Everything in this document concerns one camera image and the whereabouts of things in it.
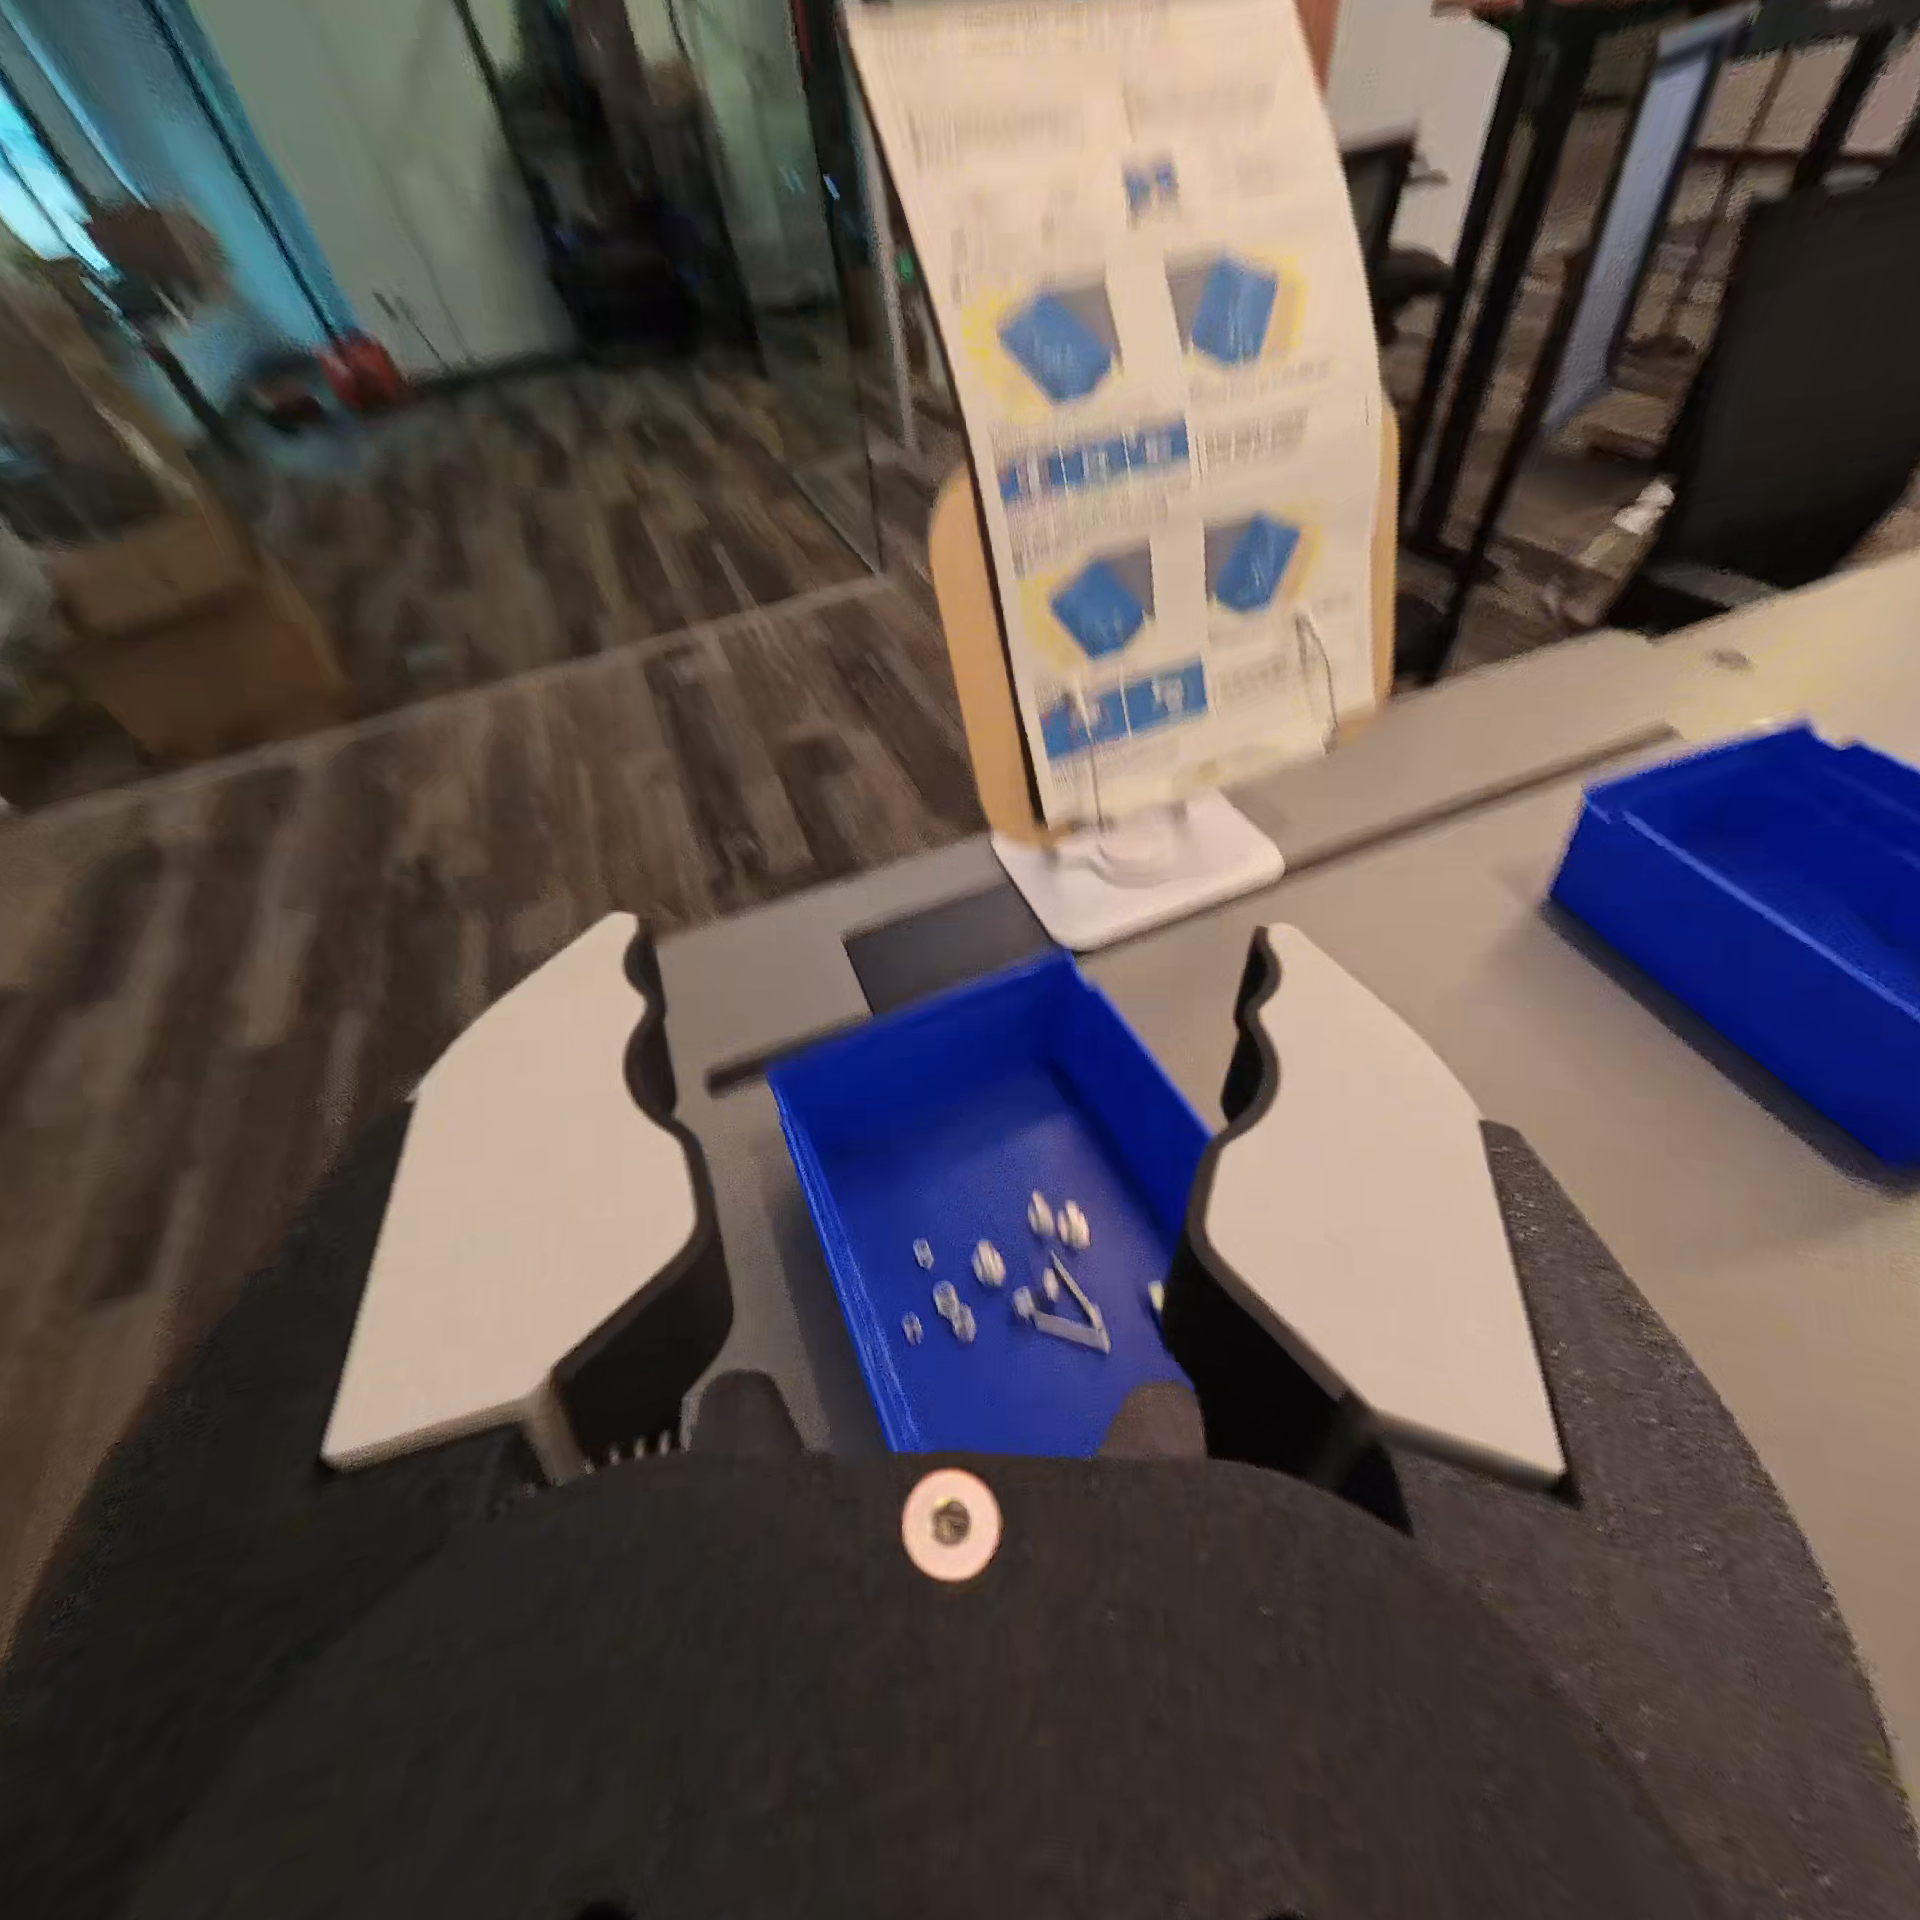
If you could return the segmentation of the blue plastic bin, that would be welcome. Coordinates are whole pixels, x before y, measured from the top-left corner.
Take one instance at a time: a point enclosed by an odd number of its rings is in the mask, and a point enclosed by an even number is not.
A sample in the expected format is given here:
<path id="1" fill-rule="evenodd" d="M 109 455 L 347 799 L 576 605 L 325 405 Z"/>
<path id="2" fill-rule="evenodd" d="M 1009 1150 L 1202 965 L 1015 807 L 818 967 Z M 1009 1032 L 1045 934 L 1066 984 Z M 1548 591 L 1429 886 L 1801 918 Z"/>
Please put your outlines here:
<path id="1" fill-rule="evenodd" d="M 1865 1154 L 1915 1168 L 1915 766 L 1800 723 L 1593 783 L 1549 899 Z"/>
<path id="2" fill-rule="evenodd" d="M 1066 952 L 858 1023 L 768 1073 L 784 1143 L 882 1440 L 905 1454 L 1092 1455 L 1146 1385 L 1186 1385 L 1146 1289 L 1165 1280 L 1212 1130 L 1105 989 Z M 1028 1192 L 1074 1200 L 1091 1247 L 1027 1226 Z M 933 1247 L 922 1270 L 913 1239 Z M 1005 1283 L 980 1286 L 977 1240 Z M 1103 1310 L 1111 1353 L 1012 1311 L 1059 1254 Z M 963 1343 L 938 1281 L 977 1313 Z M 901 1313 L 917 1311 L 911 1349 Z"/>

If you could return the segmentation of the black easel sign stand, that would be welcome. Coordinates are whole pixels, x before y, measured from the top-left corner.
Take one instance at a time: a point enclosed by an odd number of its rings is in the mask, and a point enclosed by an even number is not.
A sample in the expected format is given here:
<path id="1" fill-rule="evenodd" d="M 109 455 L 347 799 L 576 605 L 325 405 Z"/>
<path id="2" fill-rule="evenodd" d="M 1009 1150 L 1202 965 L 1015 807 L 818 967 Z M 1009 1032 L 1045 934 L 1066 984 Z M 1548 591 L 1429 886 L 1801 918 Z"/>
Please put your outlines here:
<path id="1" fill-rule="evenodd" d="M 1418 591 L 1401 597 L 1396 673 L 1404 682 L 1427 688 L 1451 664 L 1469 601 L 1493 573 L 1503 514 L 1539 439 L 1560 432 L 1615 386 L 1701 122 L 1722 70 L 1754 39 L 1759 13 L 1759 5 L 1716 7 L 1657 31 L 1591 234 L 1563 270 L 1472 531 L 1451 541 L 1458 483 L 1497 390 L 1507 336 L 1546 234 L 1595 53 L 1627 26 L 1663 16 L 1663 5 L 1520 7 L 1455 285 L 1412 410 L 1407 479 L 1421 474 L 1424 489 L 1408 486 L 1401 541 L 1412 557 L 1445 568 L 1447 591 L 1439 602 Z"/>

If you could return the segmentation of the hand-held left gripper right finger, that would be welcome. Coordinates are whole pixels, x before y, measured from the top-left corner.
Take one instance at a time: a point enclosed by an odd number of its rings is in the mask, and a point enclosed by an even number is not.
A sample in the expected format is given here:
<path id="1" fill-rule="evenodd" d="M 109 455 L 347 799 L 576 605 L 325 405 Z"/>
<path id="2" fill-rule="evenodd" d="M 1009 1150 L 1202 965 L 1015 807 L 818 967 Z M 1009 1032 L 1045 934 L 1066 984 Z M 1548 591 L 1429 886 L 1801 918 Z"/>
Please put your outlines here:
<path id="1" fill-rule="evenodd" d="M 1386 1520 L 1401 1455 L 1563 1496 L 1475 1097 L 1289 922 L 1250 934 L 1233 1025 L 1161 1307 L 1208 1457 Z"/>

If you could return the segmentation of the brown cardboard box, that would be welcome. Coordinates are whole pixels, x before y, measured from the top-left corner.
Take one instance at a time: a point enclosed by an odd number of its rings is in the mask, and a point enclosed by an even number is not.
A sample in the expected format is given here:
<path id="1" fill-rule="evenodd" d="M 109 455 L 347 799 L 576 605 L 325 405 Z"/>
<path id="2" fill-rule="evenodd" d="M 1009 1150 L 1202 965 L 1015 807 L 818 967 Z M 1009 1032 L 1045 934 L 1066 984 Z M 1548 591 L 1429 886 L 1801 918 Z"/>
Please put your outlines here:
<path id="1" fill-rule="evenodd" d="M 291 575 L 218 502 L 41 549 L 65 672 L 160 761 L 345 715 L 341 657 Z"/>

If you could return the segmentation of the printed instruction sheet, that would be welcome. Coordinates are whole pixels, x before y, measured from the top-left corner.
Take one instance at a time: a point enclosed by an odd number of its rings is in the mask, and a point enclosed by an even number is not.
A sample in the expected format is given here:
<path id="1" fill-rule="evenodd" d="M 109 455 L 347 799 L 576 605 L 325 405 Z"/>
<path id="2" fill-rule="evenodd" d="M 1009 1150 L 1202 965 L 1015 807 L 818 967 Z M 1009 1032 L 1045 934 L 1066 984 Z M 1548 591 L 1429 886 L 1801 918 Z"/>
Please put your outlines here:
<path id="1" fill-rule="evenodd" d="M 1296 5 L 852 5 L 1045 831 L 1383 701 L 1386 383 Z"/>

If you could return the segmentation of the document stand with white base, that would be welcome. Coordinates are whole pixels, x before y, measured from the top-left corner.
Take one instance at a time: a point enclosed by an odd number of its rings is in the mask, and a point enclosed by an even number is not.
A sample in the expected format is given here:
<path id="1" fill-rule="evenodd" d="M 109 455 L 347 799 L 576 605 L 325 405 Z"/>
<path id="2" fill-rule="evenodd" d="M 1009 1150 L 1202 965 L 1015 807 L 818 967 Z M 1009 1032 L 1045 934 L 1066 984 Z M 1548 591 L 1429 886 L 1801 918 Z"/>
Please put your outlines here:
<path id="1" fill-rule="evenodd" d="M 995 581 L 971 470 L 931 511 L 935 608 L 992 851 L 1052 942 L 1095 952 L 1279 882 L 1295 854 L 1233 793 L 1312 766 L 1395 681 L 1401 422 L 1370 395 L 1365 541 L 1305 496 L 1155 523 Z"/>

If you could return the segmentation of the black office chair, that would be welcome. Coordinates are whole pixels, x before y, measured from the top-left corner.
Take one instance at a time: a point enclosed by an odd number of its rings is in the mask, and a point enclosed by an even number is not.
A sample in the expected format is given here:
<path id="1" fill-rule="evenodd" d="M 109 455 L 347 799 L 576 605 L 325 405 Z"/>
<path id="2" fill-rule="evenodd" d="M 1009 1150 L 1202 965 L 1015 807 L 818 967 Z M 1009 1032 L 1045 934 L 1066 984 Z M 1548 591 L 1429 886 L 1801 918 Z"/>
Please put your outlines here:
<path id="1" fill-rule="evenodd" d="M 1919 181 L 1755 205 L 1666 443 L 1668 509 L 1602 624 L 1666 634 L 1827 578 L 1919 462 Z"/>

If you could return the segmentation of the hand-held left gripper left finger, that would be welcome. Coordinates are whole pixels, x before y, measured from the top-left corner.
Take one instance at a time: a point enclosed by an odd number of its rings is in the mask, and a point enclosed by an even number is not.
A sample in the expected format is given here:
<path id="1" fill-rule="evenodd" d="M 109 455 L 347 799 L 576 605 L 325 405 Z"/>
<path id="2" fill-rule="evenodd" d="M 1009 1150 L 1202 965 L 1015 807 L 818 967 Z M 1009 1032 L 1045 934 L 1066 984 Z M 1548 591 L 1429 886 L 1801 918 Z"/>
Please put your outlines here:
<path id="1" fill-rule="evenodd" d="M 732 1320 L 656 943 L 607 913 L 419 1082 L 320 1457 L 509 1429 L 546 1481 L 583 1477 L 679 1432 Z"/>

